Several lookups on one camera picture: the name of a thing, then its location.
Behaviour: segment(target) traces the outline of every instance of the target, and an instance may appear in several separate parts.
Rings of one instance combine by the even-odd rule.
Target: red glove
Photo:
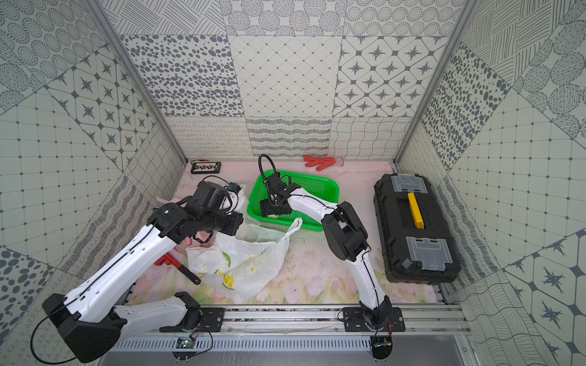
[[[334,158],[312,158],[311,156],[304,155],[303,160],[306,161],[305,166],[316,166],[319,165],[315,170],[321,172],[322,170],[330,167],[336,163]]]

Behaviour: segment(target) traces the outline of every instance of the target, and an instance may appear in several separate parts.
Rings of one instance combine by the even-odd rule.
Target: dotted pattern tile
[[[448,36],[464,0],[348,0],[348,35]]]
[[[227,37],[121,38],[165,116],[242,116]]]
[[[341,36],[345,0],[221,0],[229,35]]]
[[[447,170],[487,123],[510,86],[463,43],[421,120]]]
[[[0,38],[41,85],[106,43],[79,0],[4,0],[0,9]]]
[[[0,345],[22,318],[39,292],[43,290],[54,268],[29,256],[0,247]]]

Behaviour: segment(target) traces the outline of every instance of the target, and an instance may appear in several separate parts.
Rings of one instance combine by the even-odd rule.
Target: patterned wall tile
[[[219,0],[101,0],[121,35],[225,33]]]
[[[450,170],[498,260],[586,226],[586,150],[514,90]]]
[[[0,114],[40,88],[40,81],[0,39]]]
[[[527,100],[586,148],[586,6],[577,1],[515,82]]]
[[[401,173],[419,174],[426,177],[435,189],[447,172],[421,124],[417,124],[399,161]]]
[[[355,36],[449,36],[464,0],[348,0],[346,33]]]
[[[341,36],[346,0],[220,0],[229,35]]]
[[[509,90],[460,44],[421,120],[446,169],[453,167]]]
[[[322,158],[328,154],[331,118],[247,118],[246,125],[254,156]]]
[[[166,116],[243,115],[225,36],[123,36],[122,42]]]
[[[46,84],[105,43],[79,0],[6,0],[0,39]]]
[[[339,37],[230,36],[247,117],[331,117]]]
[[[160,204],[156,198],[171,198],[185,163],[155,124],[148,140],[138,149],[136,157],[130,160],[124,174],[145,195],[151,207],[158,207]]]
[[[413,117],[446,37],[343,37],[336,117]]]
[[[437,186],[435,196],[456,243],[455,256],[462,265],[456,280],[446,284],[448,293],[454,293],[498,271],[500,263],[486,243],[449,175],[446,175]]]
[[[21,319],[33,303],[35,296],[43,290],[54,268],[35,259],[0,247],[0,269],[2,270],[2,292],[0,308],[0,348],[8,338],[13,326]]]
[[[132,240],[151,213],[151,202],[122,175],[59,269],[79,278],[91,277]]]
[[[515,294],[560,365],[581,365],[586,355],[585,240],[581,229],[505,267]]]
[[[154,123],[108,45],[51,81],[47,89],[120,170]]]
[[[462,41],[512,84],[573,2],[482,0]]]
[[[45,89],[0,115],[3,243],[57,265],[120,170]]]
[[[246,119],[169,117],[167,123],[188,159],[252,159]]]
[[[515,294],[499,271],[452,296],[462,307],[482,361],[486,365],[562,365]]]
[[[30,296],[34,302],[25,311],[21,320],[14,325],[10,338],[0,345],[0,363],[3,365],[39,365],[30,353],[29,342],[32,329],[46,315],[42,308],[43,301],[53,293],[66,294],[83,281],[58,269],[52,269],[52,271],[54,274],[50,278],[47,277],[42,291]],[[48,320],[35,333],[33,346],[35,353],[48,362],[61,362],[74,357],[57,332],[57,328]],[[79,362],[72,361],[65,365],[79,365]]]
[[[391,159],[405,137],[410,118],[332,118],[329,156]]]

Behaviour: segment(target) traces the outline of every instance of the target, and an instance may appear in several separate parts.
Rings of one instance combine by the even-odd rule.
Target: lemon print
[[[230,273],[229,275],[224,275],[224,283],[222,283],[225,288],[228,290],[234,289],[234,275]]]

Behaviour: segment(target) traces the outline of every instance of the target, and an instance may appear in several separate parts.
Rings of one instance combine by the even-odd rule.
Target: wavy line tile
[[[254,156],[322,158],[328,154],[329,118],[247,118],[246,125]]]

